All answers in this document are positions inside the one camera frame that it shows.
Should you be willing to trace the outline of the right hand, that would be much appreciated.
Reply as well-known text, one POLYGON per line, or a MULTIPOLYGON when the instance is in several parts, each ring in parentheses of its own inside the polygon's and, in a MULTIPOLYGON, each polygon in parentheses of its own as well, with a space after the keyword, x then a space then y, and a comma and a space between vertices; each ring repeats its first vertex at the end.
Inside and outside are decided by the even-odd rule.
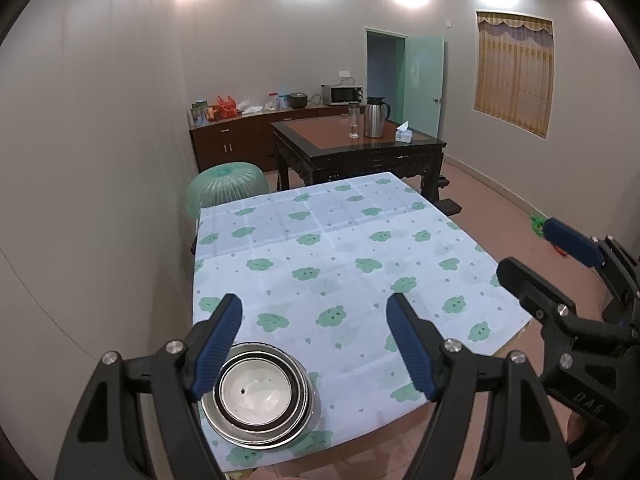
POLYGON ((567 443, 573 443, 584 433, 587 421, 576 412, 571 412, 567 421, 567 443))

